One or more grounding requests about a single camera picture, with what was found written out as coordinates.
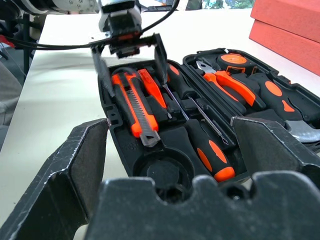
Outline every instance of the red box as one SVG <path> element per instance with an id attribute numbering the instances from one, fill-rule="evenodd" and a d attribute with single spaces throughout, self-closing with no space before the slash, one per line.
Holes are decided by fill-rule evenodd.
<path id="1" fill-rule="evenodd" d="M 320 0 L 256 0 L 251 17 L 320 43 Z"/>
<path id="2" fill-rule="evenodd" d="M 258 20 L 249 38 L 320 76 L 320 43 Z"/>

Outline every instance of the hammer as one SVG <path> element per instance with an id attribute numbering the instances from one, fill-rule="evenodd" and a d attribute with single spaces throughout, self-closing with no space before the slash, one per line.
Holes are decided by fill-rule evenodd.
<path id="1" fill-rule="evenodd" d="M 268 108 L 281 117 L 286 127 L 299 142 L 314 143 L 320 141 L 320 129 L 314 129 L 303 119 L 301 113 L 289 102 L 288 97 L 274 84 L 265 73 L 255 73 L 248 77 L 260 86 L 260 97 Z"/>

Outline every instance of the screwdriver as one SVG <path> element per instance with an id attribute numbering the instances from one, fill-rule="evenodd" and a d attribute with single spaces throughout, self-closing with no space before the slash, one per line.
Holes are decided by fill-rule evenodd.
<path id="1" fill-rule="evenodd" d="M 188 97 L 190 100 L 192 100 L 194 102 L 196 108 L 199 110 L 200 114 L 207 121 L 207 123 L 210 125 L 210 127 L 222 139 L 223 143 L 228 145 L 227 139 L 223 136 L 223 134 L 218 129 L 218 127 L 210 120 L 210 118 L 201 109 L 201 107 L 197 104 L 197 102 L 191 97 L 196 94 L 195 90 L 193 90 L 191 87 L 189 87 L 186 84 L 184 77 L 181 75 L 179 70 L 176 69 L 171 64 L 168 65 L 168 78 L 169 78 L 168 82 L 169 82 L 170 86 L 172 86 L 172 88 L 178 93 L 179 97 L 181 99 Z"/>
<path id="2" fill-rule="evenodd" d="M 155 80 L 152 78 L 152 76 L 146 69 L 140 69 L 138 70 L 138 73 L 141 76 L 142 82 L 148 94 L 152 95 L 155 98 L 155 100 L 160 104 L 160 106 L 166 110 L 168 118 L 172 119 L 171 114 L 167 111 L 166 102 Z"/>
<path id="3" fill-rule="evenodd" d="M 197 119 L 190 119 L 188 117 L 174 94 L 169 89 L 168 85 L 165 83 L 163 87 L 177 103 L 182 115 L 185 117 L 185 128 L 189 134 L 190 141 L 193 147 L 196 149 L 204 166 L 208 169 L 217 182 L 222 182 L 233 178 L 235 176 L 235 171 L 221 149 L 209 138 L 207 133 L 200 126 L 200 123 Z"/>

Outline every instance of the black plastic case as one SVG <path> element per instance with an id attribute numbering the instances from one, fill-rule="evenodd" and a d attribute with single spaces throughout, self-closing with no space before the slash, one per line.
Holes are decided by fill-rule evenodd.
<path id="1" fill-rule="evenodd" d="M 302 111 L 304 120 L 314 128 L 320 128 L 320 98 L 302 87 L 299 84 L 290 84 L 290 80 L 284 76 L 278 76 L 278 71 L 269 65 L 261 62 L 257 58 L 246 52 L 228 49 L 229 53 L 241 54 L 257 65 L 257 72 L 265 73 L 269 79 L 273 80 L 286 94 L 289 95 L 295 107 Z M 212 59 L 214 62 L 216 56 L 225 54 L 225 49 L 218 48 L 209 51 L 201 51 L 197 54 L 188 55 L 183 59 L 183 65 L 168 60 L 168 63 L 176 67 L 183 75 L 187 84 L 197 92 L 197 102 L 203 107 L 205 113 L 210 119 L 214 120 L 219 126 L 221 132 L 228 140 L 228 145 L 223 144 L 217 134 L 210 129 L 209 125 L 201 121 L 201 126 L 205 132 L 221 148 L 227 159 L 235 170 L 236 176 L 229 181 L 244 181 L 249 175 L 244 164 L 241 151 L 238 147 L 237 138 L 230 122 L 232 117 L 246 116 L 254 117 L 252 109 L 247 108 L 247 112 L 238 111 L 229 104 L 223 97 L 214 91 L 201 76 L 201 71 L 196 70 L 195 60 L 201 58 Z M 147 69 L 155 65 L 153 60 L 134 62 L 109 68 L 112 73 L 119 67 L 133 67 L 135 69 Z M 183 188 L 192 186 L 192 179 L 197 175 L 210 175 L 204 164 L 201 162 L 197 153 L 193 149 L 186 129 L 184 128 L 185 119 L 179 113 L 179 108 L 170 100 L 169 96 L 164 94 L 164 99 L 171 101 L 172 120 L 168 120 L 166 113 L 154 106 L 152 97 L 147 96 L 148 103 L 159 124 L 159 135 L 162 144 L 155 147 L 146 148 L 142 145 L 139 138 L 135 138 L 128 127 L 128 124 L 122 118 L 121 111 L 108 96 L 108 92 L 99 82 L 99 93 L 103 110 L 109 119 L 110 133 L 121 158 L 122 164 L 127 174 L 135 177 L 151 177 L 155 180 L 157 188 L 166 188 L 172 185 L 179 185 Z M 180 101 L 184 110 L 190 118 L 201 119 L 195 105 L 190 103 L 189 99 Z M 314 152 L 319 151 L 319 142 L 306 144 Z"/>

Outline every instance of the black foam insert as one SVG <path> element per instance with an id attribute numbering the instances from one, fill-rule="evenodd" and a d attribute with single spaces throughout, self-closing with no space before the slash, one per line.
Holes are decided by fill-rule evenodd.
<path id="1" fill-rule="evenodd" d="M 157 100 L 153 96 L 147 96 L 146 100 L 149 103 L 149 106 L 152 110 L 152 113 L 155 117 L 157 123 L 163 123 L 168 120 L 167 110 L 161 107 L 161 105 L 157 102 Z"/>

